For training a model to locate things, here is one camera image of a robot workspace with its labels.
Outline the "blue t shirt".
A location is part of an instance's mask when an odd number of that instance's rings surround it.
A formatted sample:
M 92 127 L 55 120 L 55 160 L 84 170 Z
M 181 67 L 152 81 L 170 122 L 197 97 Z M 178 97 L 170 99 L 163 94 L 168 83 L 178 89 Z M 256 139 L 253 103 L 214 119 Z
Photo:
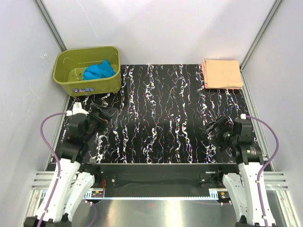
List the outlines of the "blue t shirt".
M 104 60 L 101 64 L 94 64 L 87 67 L 83 73 L 83 80 L 105 79 L 116 74 L 109 60 Z

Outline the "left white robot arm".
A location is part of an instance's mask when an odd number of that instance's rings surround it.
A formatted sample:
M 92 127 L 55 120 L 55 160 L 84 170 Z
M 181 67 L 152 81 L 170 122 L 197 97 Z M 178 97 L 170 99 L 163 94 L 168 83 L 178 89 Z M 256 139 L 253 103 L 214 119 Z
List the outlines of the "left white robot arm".
M 86 192 L 102 183 L 100 166 L 84 163 L 89 141 L 96 133 L 104 132 L 118 109 L 92 104 L 90 112 L 80 102 L 64 112 L 70 117 L 67 134 L 53 153 L 56 168 L 46 195 L 32 217 L 24 221 L 26 227 L 70 227 L 72 218 Z

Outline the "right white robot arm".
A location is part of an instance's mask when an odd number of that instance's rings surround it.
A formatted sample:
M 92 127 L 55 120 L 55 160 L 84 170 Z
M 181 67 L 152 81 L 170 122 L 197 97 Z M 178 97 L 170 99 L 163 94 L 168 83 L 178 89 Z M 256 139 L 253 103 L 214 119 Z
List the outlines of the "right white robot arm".
M 253 139 L 253 116 L 242 114 L 230 123 L 225 116 L 203 126 L 202 132 L 211 137 L 209 143 L 219 151 L 232 150 L 235 172 L 219 169 L 213 181 L 225 187 L 233 205 L 237 227 L 275 227 L 264 180 L 269 161 Z

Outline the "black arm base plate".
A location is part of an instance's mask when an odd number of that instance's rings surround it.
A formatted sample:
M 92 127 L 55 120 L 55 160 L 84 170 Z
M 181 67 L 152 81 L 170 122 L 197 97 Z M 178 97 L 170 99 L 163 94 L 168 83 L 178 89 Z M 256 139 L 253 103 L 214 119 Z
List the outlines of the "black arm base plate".
M 81 170 L 88 167 L 96 170 L 99 177 L 95 185 L 105 180 L 108 188 L 137 185 L 174 185 L 191 184 L 200 186 L 215 181 L 221 175 L 238 173 L 235 163 L 202 164 L 92 164 L 85 163 Z

